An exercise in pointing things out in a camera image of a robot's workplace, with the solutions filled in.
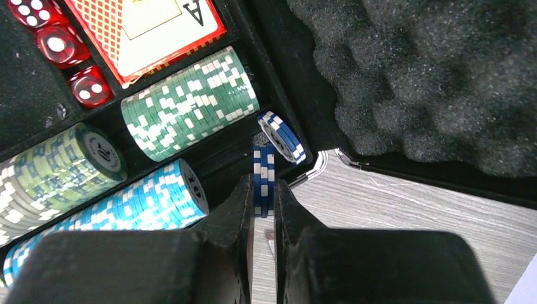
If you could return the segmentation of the blue white chip pair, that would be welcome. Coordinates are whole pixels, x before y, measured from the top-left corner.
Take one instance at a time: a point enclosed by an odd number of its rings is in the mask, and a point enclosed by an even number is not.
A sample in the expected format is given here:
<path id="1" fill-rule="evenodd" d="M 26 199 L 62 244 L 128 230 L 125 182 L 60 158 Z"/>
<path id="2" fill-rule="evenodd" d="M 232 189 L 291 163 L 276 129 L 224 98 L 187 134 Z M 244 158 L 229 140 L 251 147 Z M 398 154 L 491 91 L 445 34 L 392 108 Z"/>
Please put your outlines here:
<path id="1" fill-rule="evenodd" d="M 267 218 L 274 214 L 275 149 L 270 143 L 253 150 L 255 182 L 255 216 Z"/>

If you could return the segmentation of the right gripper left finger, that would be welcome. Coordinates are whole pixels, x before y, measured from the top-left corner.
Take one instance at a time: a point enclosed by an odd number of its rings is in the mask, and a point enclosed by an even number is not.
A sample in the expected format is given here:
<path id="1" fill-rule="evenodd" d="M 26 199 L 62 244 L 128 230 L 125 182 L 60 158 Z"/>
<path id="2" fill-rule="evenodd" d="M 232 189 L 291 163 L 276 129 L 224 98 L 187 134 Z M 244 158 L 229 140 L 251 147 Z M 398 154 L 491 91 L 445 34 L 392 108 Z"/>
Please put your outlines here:
<path id="1" fill-rule="evenodd" d="M 251 303 L 255 216 L 253 174 L 195 225 L 204 241 L 194 276 L 193 303 Z"/>

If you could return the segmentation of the black poker chip case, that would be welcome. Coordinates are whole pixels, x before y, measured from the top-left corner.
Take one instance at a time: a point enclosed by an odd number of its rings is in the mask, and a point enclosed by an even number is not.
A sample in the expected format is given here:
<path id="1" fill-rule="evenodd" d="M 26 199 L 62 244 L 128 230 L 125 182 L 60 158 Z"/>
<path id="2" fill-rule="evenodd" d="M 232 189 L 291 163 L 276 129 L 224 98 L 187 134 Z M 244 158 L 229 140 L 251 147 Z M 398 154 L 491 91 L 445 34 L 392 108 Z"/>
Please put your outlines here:
<path id="1" fill-rule="evenodd" d="M 123 98 L 226 46 L 239 53 L 262 110 L 287 122 L 306 161 L 277 159 L 291 182 L 317 153 L 358 168 L 536 208 L 535 1 L 215 1 L 217 41 L 124 89 L 65 1 L 91 58 L 59 70 L 1 2 L 1 159 L 86 122 L 154 171 L 120 113 Z M 97 65 L 113 99 L 82 106 L 68 79 Z"/>

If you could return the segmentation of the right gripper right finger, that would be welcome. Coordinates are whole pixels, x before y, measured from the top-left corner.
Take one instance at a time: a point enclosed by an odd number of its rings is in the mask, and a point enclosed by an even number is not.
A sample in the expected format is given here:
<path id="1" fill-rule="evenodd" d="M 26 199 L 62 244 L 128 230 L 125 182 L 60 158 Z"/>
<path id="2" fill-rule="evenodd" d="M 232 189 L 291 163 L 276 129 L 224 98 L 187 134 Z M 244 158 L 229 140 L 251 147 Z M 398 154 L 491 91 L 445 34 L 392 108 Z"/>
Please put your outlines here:
<path id="1" fill-rule="evenodd" d="M 301 235 L 325 225 L 298 202 L 282 179 L 274 185 L 274 208 L 276 302 L 310 303 L 308 258 Z"/>

